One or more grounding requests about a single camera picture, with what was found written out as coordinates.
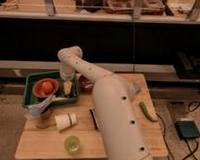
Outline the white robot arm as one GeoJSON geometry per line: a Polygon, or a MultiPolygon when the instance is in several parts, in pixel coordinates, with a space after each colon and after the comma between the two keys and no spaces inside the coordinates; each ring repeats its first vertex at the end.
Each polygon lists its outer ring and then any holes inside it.
{"type": "Polygon", "coordinates": [[[93,108],[108,160],[153,160],[132,106],[139,86],[84,61],[78,46],[58,51],[57,57],[63,79],[77,71],[93,83],[93,108]]]}

